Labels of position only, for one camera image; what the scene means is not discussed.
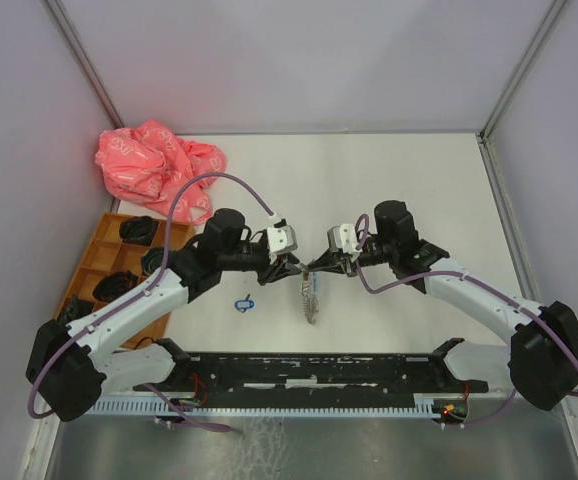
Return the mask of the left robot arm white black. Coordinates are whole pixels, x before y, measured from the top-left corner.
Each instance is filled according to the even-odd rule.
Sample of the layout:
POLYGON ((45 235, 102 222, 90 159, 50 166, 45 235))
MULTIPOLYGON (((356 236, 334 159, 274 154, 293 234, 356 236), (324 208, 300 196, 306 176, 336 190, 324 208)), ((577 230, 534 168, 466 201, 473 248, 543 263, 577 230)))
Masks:
POLYGON ((225 271, 253 272, 261 286, 300 274, 294 229, 281 217, 271 221, 252 241, 240 212, 219 209, 202 233, 179 250, 165 250, 161 266, 127 293, 66 324, 51 319, 41 325, 25 372, 32 385, 30 416, 43 416, 35 409, 36 396, 49 415, 70 422, 106 393, 160 383, 170 390, 184 387, 190 366, 173 341, 133 351, 122 350, 122 344, 217 286, 225 271))

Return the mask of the black bundle compartment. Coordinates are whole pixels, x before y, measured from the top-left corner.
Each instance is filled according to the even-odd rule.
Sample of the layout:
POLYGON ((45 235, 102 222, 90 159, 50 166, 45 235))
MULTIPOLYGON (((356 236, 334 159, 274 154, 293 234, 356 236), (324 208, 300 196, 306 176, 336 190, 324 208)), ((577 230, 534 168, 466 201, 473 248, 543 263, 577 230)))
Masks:
POLYGON ((119 236, 123 243, 150 246, 158 229, 158 221, 150 216, 132 217, 123 220, 119 236))
POLYGON ((91 314, 93 307, 93 302, 82 300, 77 295, 72 295, 59 312, 57 322, 65 326, 72 321, 91 314))
POLYGON ((132 290, 137 283, 138 277, 130 270, 114 272, 98 282, 92 296, 97 301, 109 303, 132 290))

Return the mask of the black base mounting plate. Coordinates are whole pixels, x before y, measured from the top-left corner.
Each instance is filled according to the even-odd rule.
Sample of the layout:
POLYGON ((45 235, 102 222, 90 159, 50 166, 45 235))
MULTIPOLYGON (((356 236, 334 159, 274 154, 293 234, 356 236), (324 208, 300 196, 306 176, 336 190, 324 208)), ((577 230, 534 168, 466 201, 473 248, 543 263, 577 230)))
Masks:
POLYGON ((445 354, 193 352, 156 387, 165 392, 234 393, 257 386, 377 387, 381 393, 486 393, 484 380, 459 380, 445 354))

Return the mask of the black bundle middle compartment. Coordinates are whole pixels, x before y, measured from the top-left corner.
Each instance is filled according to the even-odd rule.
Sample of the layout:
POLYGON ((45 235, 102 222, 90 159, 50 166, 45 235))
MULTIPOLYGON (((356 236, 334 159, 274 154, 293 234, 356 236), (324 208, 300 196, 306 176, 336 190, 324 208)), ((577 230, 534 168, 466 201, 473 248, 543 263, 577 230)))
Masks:
POLYGON ((98 282, 92 296, 97 301, 109 303, 132 290, 137 283, 138 277, 130 270, 114 272, 98 282))

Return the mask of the pink plastic bag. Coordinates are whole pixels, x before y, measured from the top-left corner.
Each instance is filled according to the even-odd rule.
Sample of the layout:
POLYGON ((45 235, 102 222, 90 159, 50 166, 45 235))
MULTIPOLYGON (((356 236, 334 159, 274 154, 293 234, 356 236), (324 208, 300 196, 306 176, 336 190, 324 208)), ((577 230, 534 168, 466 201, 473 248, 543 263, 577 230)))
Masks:
POLYGON ((197 181, 177 204, 172 203, 175 195, 196 176, 226 170, 226 156, 217 146, 183 140, 156 120, 137 128, 104 131, 94 161, 115 198, 163 216, 173 209, 175 222, 194 225, 213 213, 206 189, 217 178, 197 181))

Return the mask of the black bundle bottom compartment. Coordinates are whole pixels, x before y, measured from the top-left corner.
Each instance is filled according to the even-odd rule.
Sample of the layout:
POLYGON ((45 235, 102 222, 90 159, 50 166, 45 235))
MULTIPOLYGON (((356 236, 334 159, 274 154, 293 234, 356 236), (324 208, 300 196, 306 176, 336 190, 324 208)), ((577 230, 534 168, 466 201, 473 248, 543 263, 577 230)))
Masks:
POLYGON ((72 295, 59 312, 57 322, 65 326, 72 321, 91 314, 93 307, 93 302, 82 300, 77 295, 72 295))

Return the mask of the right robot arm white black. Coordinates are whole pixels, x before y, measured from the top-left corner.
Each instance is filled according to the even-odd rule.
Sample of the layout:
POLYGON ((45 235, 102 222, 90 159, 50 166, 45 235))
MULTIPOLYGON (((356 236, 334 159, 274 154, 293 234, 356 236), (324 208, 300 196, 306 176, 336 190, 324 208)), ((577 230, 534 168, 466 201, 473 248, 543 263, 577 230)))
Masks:
POLYGON ((448 251, 420 237, 403 201, 379 203, 373 214, 328 233, 328 249, 308 269, 363 277, 367 267, 387 265, 400 285, 457 308, 508 347, 510 383, 533 406, 548 411, 578 397, 578 319, 568 305, 549 305, 506 294, 468 272, 448 251))

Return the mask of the blue key tag on table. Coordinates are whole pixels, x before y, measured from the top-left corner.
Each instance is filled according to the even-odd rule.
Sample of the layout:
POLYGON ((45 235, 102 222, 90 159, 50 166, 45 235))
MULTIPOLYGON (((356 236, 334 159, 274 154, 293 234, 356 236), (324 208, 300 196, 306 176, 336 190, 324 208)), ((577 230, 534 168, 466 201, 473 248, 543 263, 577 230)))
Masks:
POLYGON ((234 302, 234 308, 240 313, 246 313, 255 307, 255 302, 250 298, 240 299, 234 302))

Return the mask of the aluminium frame rail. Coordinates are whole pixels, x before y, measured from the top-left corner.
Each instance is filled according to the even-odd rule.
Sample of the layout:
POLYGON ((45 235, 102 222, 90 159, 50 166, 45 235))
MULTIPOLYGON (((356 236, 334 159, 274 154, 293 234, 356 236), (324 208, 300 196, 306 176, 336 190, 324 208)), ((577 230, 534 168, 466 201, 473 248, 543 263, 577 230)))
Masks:
MULTIPOLYGON (((517 393, 535 406, 549 410, 565 396, 578 396, 578 368, 569 358, 556 363, 511 355, 509 376, 517 393)), ((66 352, 47 360, 30 360, 26 377, 56 412, 87 410, 102 394, 138 385, 182 381, 191 360, 182 352, 171 353, 154 344, 136 351, 114 353, 96 366, 86 351, 66 352)))

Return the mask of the black bundle top compartment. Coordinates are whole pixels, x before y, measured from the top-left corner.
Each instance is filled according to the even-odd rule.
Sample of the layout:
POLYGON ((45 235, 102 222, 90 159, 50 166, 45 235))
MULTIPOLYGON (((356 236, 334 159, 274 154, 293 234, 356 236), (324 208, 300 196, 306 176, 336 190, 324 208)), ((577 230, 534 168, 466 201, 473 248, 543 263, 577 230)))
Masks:
POLYGON ((132 217, 123 220, 119 236, 123 243, 150 246, 158 229, 158 221, 150 216, 132 217))

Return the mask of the orange wooden compartment tray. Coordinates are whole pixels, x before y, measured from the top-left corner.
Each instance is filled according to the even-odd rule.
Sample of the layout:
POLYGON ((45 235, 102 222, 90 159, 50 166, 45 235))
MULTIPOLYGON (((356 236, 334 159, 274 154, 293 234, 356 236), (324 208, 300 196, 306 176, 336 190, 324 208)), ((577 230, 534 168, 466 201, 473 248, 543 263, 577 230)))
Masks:
MULTIPOLYGON (((149 245, 126 243, 120 236, 120 225, 123 221, 134 218, 132 215, 120 213, 104 213, 94 230, 89 244, 84 250, 80 262, 75 269, 68 288, 58 304, 55 317, 67 307, 72 297, 84 302, 88 313, 96 312, 107 303, 97 300, 93 291, 103 278, 115 272, 131 271, 137 277, 135 283, 142 283, 148 275, 144 275, 140 264, 141 258, 152 247, 160 247, 165 239, 165 220, 156 219, 157 229, 149 245)), ((174 222, 171 227, 170 247, 172 250, 182 248, 195 234, 195 228, 190 224, 174 222)), ((170 314, 165 314, 134 334, 121 345, 124 349, 144 348, 152 340, 164 338, 165 329, 170 314)))

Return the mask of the green black bundle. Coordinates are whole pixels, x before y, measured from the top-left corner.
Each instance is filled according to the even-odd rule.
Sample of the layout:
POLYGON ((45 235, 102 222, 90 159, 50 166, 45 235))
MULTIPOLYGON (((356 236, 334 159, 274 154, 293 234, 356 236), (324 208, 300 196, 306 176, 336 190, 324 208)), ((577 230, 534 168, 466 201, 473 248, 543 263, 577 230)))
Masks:
POLYGON ((163 263, 165 248, 157 246, 150 248, 140 259, 142 273, 145 276, 154 274, 163 263))

